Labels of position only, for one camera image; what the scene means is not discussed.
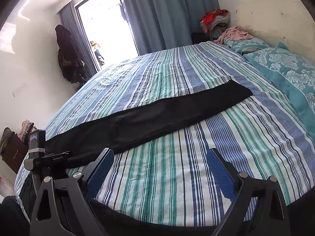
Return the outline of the teal floral pillow near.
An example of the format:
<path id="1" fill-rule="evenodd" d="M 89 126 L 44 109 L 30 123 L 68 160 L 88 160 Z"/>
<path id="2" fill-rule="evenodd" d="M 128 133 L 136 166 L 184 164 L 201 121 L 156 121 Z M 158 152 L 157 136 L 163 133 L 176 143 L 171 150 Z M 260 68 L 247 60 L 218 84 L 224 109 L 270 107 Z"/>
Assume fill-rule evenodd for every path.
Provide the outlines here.
<path id="1" fill-rule="evenodd" d="M 287 95 L 308 134 L 314 139 L 314 65 L 283 47 L 269 47 L 244 57 Z"/>

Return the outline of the blue curtain left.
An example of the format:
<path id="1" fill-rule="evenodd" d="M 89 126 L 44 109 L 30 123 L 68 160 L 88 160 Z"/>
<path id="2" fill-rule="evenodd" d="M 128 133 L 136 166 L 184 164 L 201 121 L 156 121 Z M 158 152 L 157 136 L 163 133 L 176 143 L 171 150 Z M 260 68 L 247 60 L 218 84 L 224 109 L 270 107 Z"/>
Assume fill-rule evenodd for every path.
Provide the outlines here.
<path id="1" fill-rule="evenodd" d="M 85 63 L 84 68 L 88 79 L 90 79 L 100 70 L 100 66 L 92 51 L 86 33 L 80 24 L 74 3 L 69 2 L 66 4 L 58 14 L 61 24 L 71 33 L 71 39 L 78 50 L 80 59 Z"/>

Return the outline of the pink cloth on pillow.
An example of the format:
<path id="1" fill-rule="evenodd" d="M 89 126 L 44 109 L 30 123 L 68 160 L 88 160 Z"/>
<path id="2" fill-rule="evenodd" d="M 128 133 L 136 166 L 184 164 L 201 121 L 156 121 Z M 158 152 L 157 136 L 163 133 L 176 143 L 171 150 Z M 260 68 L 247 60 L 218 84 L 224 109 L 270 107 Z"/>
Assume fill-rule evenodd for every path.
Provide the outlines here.
<path id="1" fill-rule="evenodd" d="M 249 32 L 245 31 L 240 26 L 234 26 L 231 28 L 227 28 L 217 40 L 214 42 L 217 44 L 223 44 L 225 39 L 229 39 L 232 41 L 241 41 L 241 40 L 250 40 L 253 36 L 249 34 Z"/>

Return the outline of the olive clothes on nightstand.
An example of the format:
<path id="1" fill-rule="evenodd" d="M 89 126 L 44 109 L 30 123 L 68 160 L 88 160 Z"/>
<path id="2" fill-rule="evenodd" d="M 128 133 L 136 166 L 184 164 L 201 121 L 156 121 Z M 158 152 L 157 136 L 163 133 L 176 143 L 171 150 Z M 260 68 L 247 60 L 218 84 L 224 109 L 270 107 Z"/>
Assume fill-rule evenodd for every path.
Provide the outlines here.
<path id="1" fill-rule="evenodd" d="M 0 141 L 0 154 L 1 156 L 3 155 L 3 153 L 5 152 L 5 150 L 7 149 L 10 140 L 12 139 L 12 137 L 15 135 L 15 132 L 12 131 L 10 128 L 6 127 L 3 131 L 3 135 L 1 137 L 1 141 Z"/>

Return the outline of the red clothes pile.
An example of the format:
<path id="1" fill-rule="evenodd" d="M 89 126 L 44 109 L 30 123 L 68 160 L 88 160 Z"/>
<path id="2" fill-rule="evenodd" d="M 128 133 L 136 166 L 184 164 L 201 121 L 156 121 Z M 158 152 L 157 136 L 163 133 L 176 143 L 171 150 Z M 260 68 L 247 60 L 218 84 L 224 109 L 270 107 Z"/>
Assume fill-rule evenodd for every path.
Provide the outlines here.
<path id="1" fill-rule="evenodd" d="M 226 26 L 230 21 L 228 10 L 213 10 L 207 12 L 200 21 L 200 26 L 205 34 L 212 32 L 216 26 Z"/>

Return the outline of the black pants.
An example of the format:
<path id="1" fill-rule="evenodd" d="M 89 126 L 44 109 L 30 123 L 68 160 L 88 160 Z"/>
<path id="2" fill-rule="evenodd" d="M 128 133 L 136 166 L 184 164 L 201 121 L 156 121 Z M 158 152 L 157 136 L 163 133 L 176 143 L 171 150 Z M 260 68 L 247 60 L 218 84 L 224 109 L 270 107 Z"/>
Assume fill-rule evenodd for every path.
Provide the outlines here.
<path id="1" fill-rule="evenodd" d="M 252 96 L 252 91 L 229 80 L 211 89 L 165 98 L 80 124 L 45 143 L 47 154 L 69 151 L 67 168 L 95 161 L 103 149 L 115 154 L 215 116 Z"/>

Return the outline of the blue curtain right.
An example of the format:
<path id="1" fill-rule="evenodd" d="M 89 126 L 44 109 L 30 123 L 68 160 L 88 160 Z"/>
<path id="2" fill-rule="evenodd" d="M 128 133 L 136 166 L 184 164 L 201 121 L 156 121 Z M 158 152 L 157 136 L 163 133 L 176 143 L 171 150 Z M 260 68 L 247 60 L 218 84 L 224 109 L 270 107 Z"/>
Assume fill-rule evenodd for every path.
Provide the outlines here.
<path id="1" fill-rule="evenodd" d="M 192 44 L 200 21 L 218 0 L 124 0 L 140 55 Z"/>

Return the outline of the teal floral pillow far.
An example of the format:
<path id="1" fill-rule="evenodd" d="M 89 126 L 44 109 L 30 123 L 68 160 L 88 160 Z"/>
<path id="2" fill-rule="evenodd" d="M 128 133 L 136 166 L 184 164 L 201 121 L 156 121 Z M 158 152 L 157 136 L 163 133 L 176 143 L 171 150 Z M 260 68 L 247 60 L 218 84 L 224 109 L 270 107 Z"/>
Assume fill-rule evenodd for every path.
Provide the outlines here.
<path id="1" fill-rule="evenodd" d="M 234 41 L 227 38 L 224 40 L 224 44 L 240 55 L 256 52 L 258 50 L 267 49 L 271 47 L 267 42 L 257 37 L 253 37 L 249 40 L 239 41 Z"/>

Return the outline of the dark coats on rack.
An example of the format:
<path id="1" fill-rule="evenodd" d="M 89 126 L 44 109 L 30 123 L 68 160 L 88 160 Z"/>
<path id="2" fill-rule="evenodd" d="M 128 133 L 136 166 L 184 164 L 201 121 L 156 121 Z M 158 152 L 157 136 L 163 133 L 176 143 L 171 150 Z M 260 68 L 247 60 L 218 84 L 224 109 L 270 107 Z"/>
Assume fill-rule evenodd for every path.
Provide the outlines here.
<path id="1" fill-rule="evenodd" d="M 79 57 L 76 46 L 71 38 L 71 33 L 62 25 L 55 27 L 58 44 L 58 64 L 62 75 L 71 83 L 84 85 L 87 75 L 84 62 Z"/>

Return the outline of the teal floral pillow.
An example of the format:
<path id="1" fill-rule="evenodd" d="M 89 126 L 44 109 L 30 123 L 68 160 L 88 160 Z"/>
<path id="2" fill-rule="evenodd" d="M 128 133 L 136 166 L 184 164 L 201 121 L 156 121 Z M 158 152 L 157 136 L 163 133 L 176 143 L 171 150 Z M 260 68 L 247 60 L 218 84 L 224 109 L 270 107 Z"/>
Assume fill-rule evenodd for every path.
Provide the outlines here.
<path id="1" fill-rule="evenodd" d="M 267 49 L 271 47 L 267 42 L 257 37 L 253 37 L 249 40 L 239 41 L 234 41 L 227 38 L 224 40 L 224 44 L 240 55 L 256 52 L 258 50 Z"/>
<path id="2" fill-rule="evenodd" d="M 314 139 L 314 65 L 283 47 L 269 47 L 244 57 L 287 95 L 308 134 Z"/>

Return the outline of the blue curtain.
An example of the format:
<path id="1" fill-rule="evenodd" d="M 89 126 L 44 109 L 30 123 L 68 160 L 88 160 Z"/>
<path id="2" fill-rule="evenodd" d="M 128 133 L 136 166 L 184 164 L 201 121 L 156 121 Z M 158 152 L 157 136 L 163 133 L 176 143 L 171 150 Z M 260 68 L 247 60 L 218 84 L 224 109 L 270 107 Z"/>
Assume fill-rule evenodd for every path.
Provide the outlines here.
<path id="1" fill-rule="evenodd" d="M 218 0 L 124 0 L 140 55 L 192 44 L 200 21 Z"/>
<path id="2" fill-rule="evenodd" d="M 92 51 L 86 33 L 80 24 L 74 3 L 69 2 L 66 4 L 58 14 L 61 24 L 71 33 L 71 39 L 78 50 L 80 59 L 85 63 L 84 68 L 88 79 L 90 79 L 100 70 L 100 66 Z"/>

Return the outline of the cream padded headboard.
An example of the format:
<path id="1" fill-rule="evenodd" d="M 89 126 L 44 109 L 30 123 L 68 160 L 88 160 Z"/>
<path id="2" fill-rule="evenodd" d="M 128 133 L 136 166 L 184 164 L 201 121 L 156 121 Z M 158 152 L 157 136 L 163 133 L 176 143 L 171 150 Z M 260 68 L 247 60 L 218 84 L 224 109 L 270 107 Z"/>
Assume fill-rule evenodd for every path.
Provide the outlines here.
<path id="1" fill-rule="evenodd" d="M 300 1 L 254 0 L 236 7 L 236 23 L 274 46 L 283 42 L 314 63 L 314 19 Z"/>

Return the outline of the striped bed sheet mattress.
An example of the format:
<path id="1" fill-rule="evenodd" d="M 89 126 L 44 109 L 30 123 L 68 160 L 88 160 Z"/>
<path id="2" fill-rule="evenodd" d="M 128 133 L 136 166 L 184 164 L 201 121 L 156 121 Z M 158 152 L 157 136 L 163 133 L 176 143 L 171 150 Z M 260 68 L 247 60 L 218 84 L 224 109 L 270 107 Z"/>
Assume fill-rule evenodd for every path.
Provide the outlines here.
<path id="1" fill-rule="evenodd" d="M 114 162 L 96 203 L 149 223 L 221 221 L 231 202 L 208 167 L 212 148 L 251 177 L 275 176 L 288 205 L 314 187 L 314 140 L 288 95 L 212 42 L 109 66 L 46 127 L 46 153 L 69 153 L 66 175 L 105 148 Z"/>

